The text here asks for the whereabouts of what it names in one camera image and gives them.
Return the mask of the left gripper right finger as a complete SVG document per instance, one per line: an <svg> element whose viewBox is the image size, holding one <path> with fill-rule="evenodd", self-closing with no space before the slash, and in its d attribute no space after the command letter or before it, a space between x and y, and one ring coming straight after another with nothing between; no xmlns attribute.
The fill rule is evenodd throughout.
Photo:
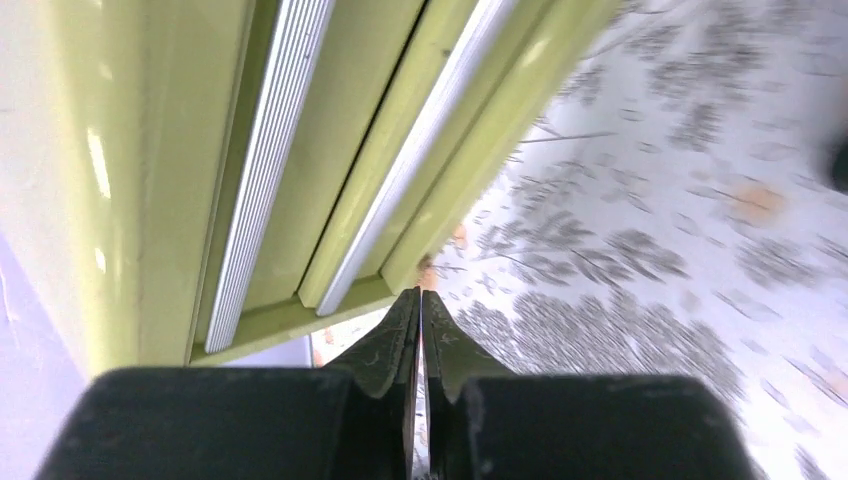
<svg viewBox="0 0 848 480"><path fill-rule="evenodd" d="M752 479L729 411L679 375L518 375L421 295L440 479Z"/></svg>

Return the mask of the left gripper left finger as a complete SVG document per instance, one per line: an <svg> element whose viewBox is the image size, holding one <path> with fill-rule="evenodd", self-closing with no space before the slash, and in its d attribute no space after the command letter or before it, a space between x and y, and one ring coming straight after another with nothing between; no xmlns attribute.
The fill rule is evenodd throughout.
<svg viewBox="0 0 848 480"><path fill-rule="evenodd" d="M86 389L40 479L408 479L422 293L321 368L123 368Z"/></svg>

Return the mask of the yellow-green drawer cabinet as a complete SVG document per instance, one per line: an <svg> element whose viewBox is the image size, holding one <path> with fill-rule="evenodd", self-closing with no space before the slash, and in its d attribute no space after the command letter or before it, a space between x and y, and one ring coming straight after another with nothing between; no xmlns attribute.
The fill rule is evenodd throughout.
<svg viewBox="0 0 848 480"><path fill-rule="evenodd" d="M1 233L86 377L381 307L614 1L5 1Z"/></svg>

